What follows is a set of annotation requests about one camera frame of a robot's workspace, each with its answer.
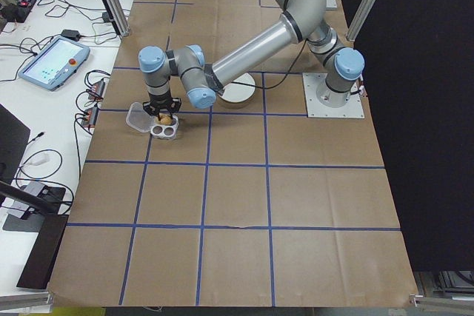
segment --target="black adapter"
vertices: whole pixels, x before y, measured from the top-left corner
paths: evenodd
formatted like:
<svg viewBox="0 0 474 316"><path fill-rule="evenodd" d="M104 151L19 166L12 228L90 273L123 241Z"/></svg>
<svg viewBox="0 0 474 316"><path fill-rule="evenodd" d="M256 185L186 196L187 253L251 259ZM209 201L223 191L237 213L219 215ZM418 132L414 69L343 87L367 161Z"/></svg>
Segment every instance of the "black adapter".
<svg viewBox="0 0 474 316"><path fill-rule="evenodd" d="M81 38L81 34L78 30L62 30L61 36L76 42Z"/></svg>
<svg viewBox="0 0 474 316"><path fill-rule="evenodd" d="M109 16L109 13L107 11L104 11L102 13L102 21L104 23L110 22L110 16Z"/></svg>

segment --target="white table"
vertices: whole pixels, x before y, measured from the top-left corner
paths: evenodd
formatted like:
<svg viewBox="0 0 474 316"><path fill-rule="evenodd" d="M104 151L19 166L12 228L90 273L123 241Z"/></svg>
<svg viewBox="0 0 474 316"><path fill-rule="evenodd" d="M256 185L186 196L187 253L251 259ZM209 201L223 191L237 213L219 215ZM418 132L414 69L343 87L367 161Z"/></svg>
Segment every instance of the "white table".
<svg viewBox="0 0 474 316"><path fill-rule="evenodd" d="M67 0L69 3L78 5L81 7L88 7L92 9L103 9L100 11L89 11L83 10L92 19L101 16L102 11L105 11L104 5L101 0ZM130 10L133 5L133 0L120 0L122 8ZM0 33L0 43L8 44L19 44L25 37L32 37L35 40L41 40L47 36L55 35L60 33L63 29L78 30L82 35L92 36L94 34L91 26L92 22L80 14L76 9L70 8L67 13L61 18L46 17L45 13L53 8L54 5L65 5L59 1L55 1L53 4L45 6L35 6L30 15L28 16L24 24L17 24L17 28L12 33ZM60 14L63 10L56 9L53 15ZM98 24L95 25L98 33L113 32L112 24ZM4 31L11 31L14 28L14 23L9 23ZM98 41L102 41L107 37L98 38ZM81 43L88 46L97 46L94 43L93 38L83 38ZM120 46L120 39L116 38L111 41L105 42L102 46Z"/></svg>
<svg viewBox="0 0 474 316"><path fill-rule="evenodd" d="M73 4L83 7L103 8L101 0L68 0ZM120 0L124 9L130 9L133 0ZM44 37L60 33L63 29L79 30L81 34L92 35L91 21L77 13L69 10L67 15L59 19L47 18L44 13L52 5L46 7L35 7L27 19L27 22L20 24L13 33L0 34L0 43L19 44L25 37L33 37L41 40ZM101 12L87 12L88 15ZM97 29L106 28L99 25ZM84 62L78 72L70 77L63 87L55 92L50 92L37 87L23 79L0 83L0 102L14 116L20 119L31 130L30 138L45 131L45 135L33 144L29 145L24 155L27 156L40 149L56 149L63 155L62 168L49 180L66 184L74 192L79 182L78 162L76 144L73 131L74 114L78 112L74 101L76 96L86 89L84 85L84 75L90 70L100 69L111 72L117 52L119 51L120 40L108 41L102 45L93 43L93 38L81 40L82 43L91 47L90 56ZM15 75L19 65L27 55L19 53L18 50L0 50L0 79L9 79ZM92 82L99 80L102 75L91 75ZM79 101L79 106L84 107L87 95L83 95ZM81 165L90 144L90 136L80 128L77 130L79 148L81 153ZM43 175L51 172L57 167L56 157L51 155L51 161L38 167L29 167L31 175ZM65 200L70 199L67 192ZM10 199L4 202L5 206L12 203ZM6 209L0 209L0 226L3 226L6 218ZM33 247L37 234L31 232L5 232L0 230L0 296L21 295L27 293L16 288L16 283L20 277L26 260ZM37 306L32 309L17 309L9 312L49 312L49 306Z"/></svg>

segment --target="grid of blue tape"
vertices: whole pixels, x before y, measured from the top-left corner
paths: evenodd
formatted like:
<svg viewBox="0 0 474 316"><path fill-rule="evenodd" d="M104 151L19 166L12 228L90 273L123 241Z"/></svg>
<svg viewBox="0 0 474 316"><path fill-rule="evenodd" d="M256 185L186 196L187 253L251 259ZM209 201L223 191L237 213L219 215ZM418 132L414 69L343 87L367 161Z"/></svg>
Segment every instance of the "grid of blue tape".
<svg viewBox="0 0 474 316"><path fill-rule="evenodd" d="M171 22L175 21L176 8L179 5L191 5L193 3L184 3L175 1L135 1L137 4L172 4L173 14ZM261 0L258 0L260 7L264 6ZM168 50L170 44L170 37L167 38ZM114 67L114 69L121 70L139 70L137 67ZM262 84L265 86L265 74L285 74L283 72L262 72L252 71L253 74L261 74ZM147 145L147 154L144 161L114 161L114 160L87 160L87 163L92 164L143 164L143 172L141 176L140 189L138 193L138 199L136 203L135 215L133 223L68 223L68 226L83 226L83 227L128 227L132 229L130 236L130 244L127 252L127 262L124 271L124 277L121 287L121 294L118 304L122 305L124 302L125 291L127 289L127 278L130 270L130 261L133 252L133 243L135 240L136 229L199 229L199 253L198 253L198 275L196 285L196 306L199 305L200 294L201 294L201 271L202 271L202 258L204 251L204 232L207 229L253 229L253 230L267 230L269 240L269 253L270 253L270 292L272 306L276 306L276 295L275 295L275 272L273 264L273 231L275 230L297 230L297 231L396 231L399 232L399 228L390 227L329 227L329 226L273 226L272 225L272 212L271 212L271 196L270 196L270 168L295 168L295 169L383 169L383 166L327 166L327 165L292 165L292 164L270 164L269 152L268 152L268 129L267 129L267 116L306 116L302 113L270 113L267 112L267 101L265 91L262 90L263 95L263 112L214 112L211 108L208 111L201 112L182 112L185 114L205 114L209 115L208 133L207 133L207 153L205 163L196 162L163 162L163 161L151 161L150 160L150 149L152 144L152 138L150 136ZM101 111L108 112L127 112L128 110L123 109L102 109ZM264 120L264 151L265 151L265 164L231 164L231 163L210 163L210 145L212 139L212 119L213 115L259 115ZM150 223L138 223L138 213L140 210L141 196L144 188L144 182L147 174L147 167L153 164L161 165L182 165L182 166L203 166L204 171L204 189L202 195L202 208L201 208L201 223L199 225L172 225L172 224L150 224ZM207 176L209 167L262 167L265 168L266 185L267 185L267 215L268 225L267 226L247 226L247 227L235 227L235 226L217 226L217 225L206 225L205 223L205 212L206 212L206 198L207 198Z"/></svg>

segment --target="black curtain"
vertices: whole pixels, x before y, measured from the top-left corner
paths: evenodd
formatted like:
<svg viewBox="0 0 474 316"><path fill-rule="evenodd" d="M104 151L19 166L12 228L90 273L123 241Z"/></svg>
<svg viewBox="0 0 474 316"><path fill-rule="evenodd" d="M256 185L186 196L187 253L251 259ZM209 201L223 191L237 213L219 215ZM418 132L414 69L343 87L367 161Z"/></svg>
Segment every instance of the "black curtain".
<svg viewBox="0 0 474 316"><path fill-rule="evenodd" d="M474 0L377 0L355 40L415 271L474 270L473 25Z"/></svg>

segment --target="egg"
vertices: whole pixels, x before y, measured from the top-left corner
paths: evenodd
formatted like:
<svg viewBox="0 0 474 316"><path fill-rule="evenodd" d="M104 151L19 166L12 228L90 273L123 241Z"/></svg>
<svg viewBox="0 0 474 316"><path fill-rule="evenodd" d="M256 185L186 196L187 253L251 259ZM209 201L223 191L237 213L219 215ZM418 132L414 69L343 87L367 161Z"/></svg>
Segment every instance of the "egg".
<svg viewBox="0 0 474 316"><path fill-rule="evenodd" d="M170 126L172 124L173 120L169 115L163 115L160 117L160 124Z"/></svg>

